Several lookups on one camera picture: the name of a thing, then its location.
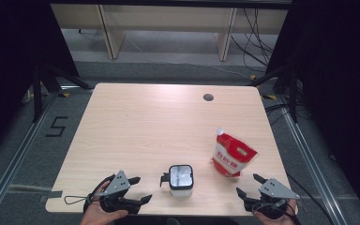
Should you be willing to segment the black metal stand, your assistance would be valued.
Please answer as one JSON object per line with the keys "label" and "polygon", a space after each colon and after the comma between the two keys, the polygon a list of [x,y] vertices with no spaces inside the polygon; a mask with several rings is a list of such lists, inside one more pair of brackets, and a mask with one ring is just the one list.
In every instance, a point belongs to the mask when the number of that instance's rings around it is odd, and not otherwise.
{"label": "black metal stand", "polygon": [[289,109],[290,116],[294,123],[297,122],[296,117],[296,100],[297,100],[297,76],[290,66],[281,66],[269,72],[266,72],[261,78],[254,80],[250,86],[257,87],[273,78],[277,78],[273,90],[276,94],[284,94],[289,91]]}
{"label": "black metal stand", "polygon": [[82,81],[79,77],[70,75],[59,67],[55,67],[49,64],[41,64],[36,66],[33,75],[33,90],[34,90],[34,119],[36,122],[42,115],[42,94],[41,85],[43,84],[49,93],[57,94],[62,88],[57,77],[62,77],[65,80],[80,86],[82,89],[91,90],[93,86]]}

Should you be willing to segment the beige wooden shelf unit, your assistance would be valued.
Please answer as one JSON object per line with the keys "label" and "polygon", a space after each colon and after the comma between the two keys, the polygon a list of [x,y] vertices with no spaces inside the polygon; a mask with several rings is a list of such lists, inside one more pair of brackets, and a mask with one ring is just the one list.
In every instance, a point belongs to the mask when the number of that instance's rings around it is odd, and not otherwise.
{"label": "beige wooden shelf unit", "polygon": [[52,4],[52,11],[64,29],[97,29],[103,32],[108,55],[118,57],[127,31],[175,31],[213,33],[218,59],[227,59],[232,34],[252,31],[247,24],[255,18],[254,30],[277,35],[286,9],[219,7],[142,7],[115,5]]}

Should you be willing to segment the clear jar with black lid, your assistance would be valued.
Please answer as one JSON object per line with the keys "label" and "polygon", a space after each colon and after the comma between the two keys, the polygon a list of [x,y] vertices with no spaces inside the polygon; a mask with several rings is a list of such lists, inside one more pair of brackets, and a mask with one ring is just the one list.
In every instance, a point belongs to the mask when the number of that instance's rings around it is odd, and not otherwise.
{"label": "clear jar with black lid", "polygon": [[174,197],[187,197],[192,193],[194,186],[193,169],[190,165],[172,165],[167,172],[161,175],[159,185],[168,183]]}

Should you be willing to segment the person's right hand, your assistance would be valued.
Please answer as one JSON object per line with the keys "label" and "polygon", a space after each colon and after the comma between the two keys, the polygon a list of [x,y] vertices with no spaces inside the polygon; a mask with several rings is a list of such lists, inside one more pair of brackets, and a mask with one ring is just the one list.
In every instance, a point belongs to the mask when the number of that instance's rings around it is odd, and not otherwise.
{"label": "person's right hand", "polygon": [[299,225],[298,219],[295,216],[296,200],[289,200],[286,213],[277,219],[266,217],[263,213],[255,211],[253,216],[257,218],[263,225]]}

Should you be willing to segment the black curtain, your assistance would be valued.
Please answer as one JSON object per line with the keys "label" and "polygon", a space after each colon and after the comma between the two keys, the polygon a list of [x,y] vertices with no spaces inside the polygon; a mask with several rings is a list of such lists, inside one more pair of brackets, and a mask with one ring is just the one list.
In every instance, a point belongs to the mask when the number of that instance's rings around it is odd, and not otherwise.
{"label": "black curtain", "polygon": [[295,74],[329,148],[360,199],[360,0],[285,0],[268,68]]}
{"label": "black curtain", "polygon": [[0,141],[45,65],[78,75],[51,0],[0,0]]}

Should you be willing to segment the grey tape strip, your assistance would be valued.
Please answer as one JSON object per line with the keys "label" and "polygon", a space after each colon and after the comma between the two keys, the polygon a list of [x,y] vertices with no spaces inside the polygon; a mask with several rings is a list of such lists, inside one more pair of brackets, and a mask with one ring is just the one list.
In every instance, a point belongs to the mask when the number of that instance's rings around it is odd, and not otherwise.
{"label": "grey tape strip", "polygon": [[41,203],[45,203],[46,201],[48,201],[49,199],[54,199],[54,198],[61,198],[63,194],[62,190],[59,191],[50,191],[47,194],[41,195],[39,198],[39,201]]}

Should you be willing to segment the person's left hand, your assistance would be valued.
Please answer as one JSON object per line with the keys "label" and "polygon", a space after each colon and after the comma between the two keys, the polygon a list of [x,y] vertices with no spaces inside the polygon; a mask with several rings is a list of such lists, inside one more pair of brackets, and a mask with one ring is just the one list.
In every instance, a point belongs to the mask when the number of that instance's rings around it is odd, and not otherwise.
{"label": "person's left hand", "polygon": [[80,225],[109,225],[115,220],[124,218],[128,215],[126,210],[115,212],[105,212],[99,203],[99,196],[94,195],[80,221]]}

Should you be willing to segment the red and white sugar pouch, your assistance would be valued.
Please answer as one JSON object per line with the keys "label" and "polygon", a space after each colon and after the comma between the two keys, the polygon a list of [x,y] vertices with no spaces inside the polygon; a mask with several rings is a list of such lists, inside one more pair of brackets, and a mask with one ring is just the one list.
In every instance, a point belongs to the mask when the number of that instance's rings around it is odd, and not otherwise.
{"label": "red and white sugar pouch", "polygon": [[212,161],[216,170],[227,177],[238,177],[246,166],[258,156],[248,144],[217,128],[215,152]]}

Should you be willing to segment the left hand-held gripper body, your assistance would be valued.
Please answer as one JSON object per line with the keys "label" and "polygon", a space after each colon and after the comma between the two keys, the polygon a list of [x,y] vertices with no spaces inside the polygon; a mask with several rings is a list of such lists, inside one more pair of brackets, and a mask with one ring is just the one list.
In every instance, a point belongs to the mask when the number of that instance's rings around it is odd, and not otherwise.
{"label": "left hand-held gripper body", "polygon": [[101,208],[108,213],[126,210],[131,215],[137,215],[141,208],[141,202],[125,198],[131,186],[125,172],[119,171],[100,193]]}

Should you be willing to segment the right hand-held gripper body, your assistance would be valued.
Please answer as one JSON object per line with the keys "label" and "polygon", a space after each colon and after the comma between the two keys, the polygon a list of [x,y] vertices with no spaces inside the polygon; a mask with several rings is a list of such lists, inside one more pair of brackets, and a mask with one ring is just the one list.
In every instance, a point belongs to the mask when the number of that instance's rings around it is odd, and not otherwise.
{"label": "right hand-held gripper body", "polygon": [[258,211],[266,217],[277,219],[287,210],[289,200],[299,200],[300,196],[290,188],[284,186],[275,178],[268,178],[258,188],[261,193],[259,199],[245,198],[245,209],[248,212]]}

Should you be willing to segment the metal floor rail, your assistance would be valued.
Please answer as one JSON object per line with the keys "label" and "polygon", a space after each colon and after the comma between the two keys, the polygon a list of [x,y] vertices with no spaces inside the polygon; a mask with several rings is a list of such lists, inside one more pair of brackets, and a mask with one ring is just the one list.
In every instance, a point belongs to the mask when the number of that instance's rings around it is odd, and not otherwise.
{"label": "metal floor rail", "polygon": [[30,146],[37,136],[40,127],[42,126],[46,115],[57,99],[57,94],[49,94],[46,98],[45,103],[42,106],[42,112],[38,119],[36,119],[28,129],[25,137],[23,138],[20,146],[17,148],[12,160],[9,162],[5,172],[0,178],[0,204],[5,198],[10,184],[16,176],[18,170],[21,168],[26,155],[29,152]]}
{"label": "metal floor rail", "polygon": [[340,205],[332,191],[326,182],[323,173],[312,155],[305,136],[303,135],[300,127],[296,122],[293,121],[291,112],[283,111],[286,123],[290,128],[291,134],[295,139],[298,149],[304,159],[307,169],[312,177],[312,180],[318,189],[318,192],[322,198],[322,202],[327,210],[329,217],[332,219],[334,225],[348,225],[347,219],[344,217],[340,209]]}

